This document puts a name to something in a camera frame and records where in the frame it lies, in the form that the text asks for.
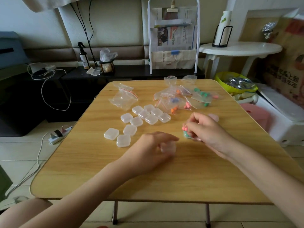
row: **spray bottle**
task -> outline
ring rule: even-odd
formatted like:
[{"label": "spray bottle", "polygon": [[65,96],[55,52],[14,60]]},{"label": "spray bottle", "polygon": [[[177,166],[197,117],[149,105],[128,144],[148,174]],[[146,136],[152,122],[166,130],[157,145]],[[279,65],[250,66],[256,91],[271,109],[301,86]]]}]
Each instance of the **spray bottle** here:
[{"label": "spray bottle", "polygon": [[88,70],[90,68],[90,63],[87,57],[87,53],[83,50],[83,48],[85,48],[85,46],[83,45],[82,42],[78,42],[78,47],[80,48],[80,59],[82,61],[82,65],[83,67]]}]

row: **aluminum foil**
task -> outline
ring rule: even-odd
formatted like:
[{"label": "aluminum foil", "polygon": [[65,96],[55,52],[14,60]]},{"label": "aluminum foil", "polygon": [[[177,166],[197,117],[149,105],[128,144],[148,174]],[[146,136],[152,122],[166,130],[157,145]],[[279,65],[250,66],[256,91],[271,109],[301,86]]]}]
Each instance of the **aluminum foil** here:
[{"label": "aluminum foil", "polygon": [[252,81],[242,77],[230,77],[228,80],[229,82],[226,83],[227,85],[230,85],[240,90],[249,90],[254,89],[255,87],[255,84]]},{"label": "aluminum foil", "polygon": [[262,29],[262,33],[266,40],[268,40],[270,38],[270,35],[271,35],[274,27],[276,26],[276,24],[277,24],[276,22],[269,22],[266,25],[264,25],[264,27]]}]

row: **paper towel holder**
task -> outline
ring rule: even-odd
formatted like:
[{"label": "paper towel holder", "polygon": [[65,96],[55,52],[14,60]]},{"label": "paper towel holder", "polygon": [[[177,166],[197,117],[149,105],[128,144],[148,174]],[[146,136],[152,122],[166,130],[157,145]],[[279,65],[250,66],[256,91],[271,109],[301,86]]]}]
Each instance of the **paper towel holder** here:
[{"label": "paper towel holder", "polygon": [[[231,29],[230,29],[230,34],[229,34],[227,43],[224,44],[224,45],[221,45],[221,42],[222,42],[222,38],[223,38],[223,34],[224,34],[224,31],[225,31],[225,28],[231,28]],[[219,41],[219,44],[218,44],[218,45],[215,45],[214,42],[215,42],[215,37],[216,37],[217,30],[218,30],[218,26],[217,26],[216,31],[215,31],[215,34],[214,34],[212,46],[213,46],[213,47],[217,47],[217,48],[224,48],[224,47],[227,47],[227,46],[228,46],[229,39],[230,39],[230,35],[231,35],[231,32],[232,32],[232,28],[233,28],[233,26],[231,26],[231,25],[225,26],[225,27],[223,28],[222,35],[221,35],[221,39],[220,39],[220,41]]]}]

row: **tiled floor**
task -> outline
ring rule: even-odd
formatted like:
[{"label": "tiled floor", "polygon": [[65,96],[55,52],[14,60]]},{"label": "tiled floor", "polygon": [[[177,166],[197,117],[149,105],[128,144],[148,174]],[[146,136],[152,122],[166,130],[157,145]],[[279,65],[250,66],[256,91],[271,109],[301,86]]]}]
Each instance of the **tiled floor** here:
[{"label": "tiled floor", "polygon": [[[0,165],[7,172],[13,185],[18,184],[37,168],[37,155],[43,135],[75,122],[42,122],[28,135],[18,138],[0,137]],[[59,144],[50,145],[45,137],[40,153],[40,165],[52,155]],[[285,149],[304,169],[304,147],[289,146]],[[0,209],[10,207],[16,196],[33,197],[29,191],[33,177],[13,191],[9,199],[0,202]],[[81,228],[96,228],[111,223],[113,202],[103,202],[89,216]],[[210,205],[212,228],[292,228],[295,227],[275,206],[255,205]],[[120,227],[196,228],[204,227],[206,219],[204,204],[191,203],[132,203],[119,202]]]}]

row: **white round table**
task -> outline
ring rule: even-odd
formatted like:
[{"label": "white round table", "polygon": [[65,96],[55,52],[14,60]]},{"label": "white round table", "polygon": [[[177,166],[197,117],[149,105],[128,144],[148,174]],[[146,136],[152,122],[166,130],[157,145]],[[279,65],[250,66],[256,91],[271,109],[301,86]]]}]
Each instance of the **white round table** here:
[{"label": "white round table", "polygon": [[243,76],[247,76],[249,69],[256,58],[265,58],[268,54],[279,53],[282,46],[265,42],[229,42],[225,48],[212,47],[212,43],[200,46],[200,52],[206,53],[204,69],[207,69],[208,61],[213,60],[210,78],[213,79],[220,57],[247,57],[244,68],[241,72]]}]

